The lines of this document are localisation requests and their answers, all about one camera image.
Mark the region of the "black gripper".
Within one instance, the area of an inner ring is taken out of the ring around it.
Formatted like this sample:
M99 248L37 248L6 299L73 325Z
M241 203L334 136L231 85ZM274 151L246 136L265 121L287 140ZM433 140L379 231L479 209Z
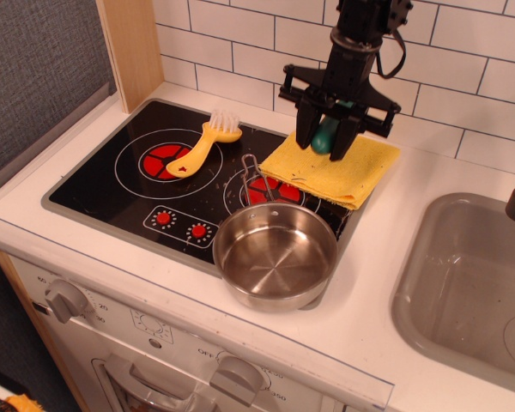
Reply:
M314 137L321 118L340 121L330 151L331 161L343 159L355 138L364 131L386 137L401 107L370 83L373 64L382 42L356 43L349 38L335 40L324 69L294 64L284 66L280 96L297 108L296 142L305 149Z

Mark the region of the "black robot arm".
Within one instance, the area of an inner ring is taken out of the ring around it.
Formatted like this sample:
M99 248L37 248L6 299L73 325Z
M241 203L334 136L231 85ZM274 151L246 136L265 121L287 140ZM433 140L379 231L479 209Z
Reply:
M410 1L340 1L326 67L284 67L280 96L297 108L295 136L301 148L312 146L316 136L329 131L328 154L331 161L339 161L360 133L389 136L401 107L376 90L369 77L374 65L384 79L403 67L406 47L398 28L408 22L412 9ZM386 35L402 50L399 63L389 73L383 71L380 57Z

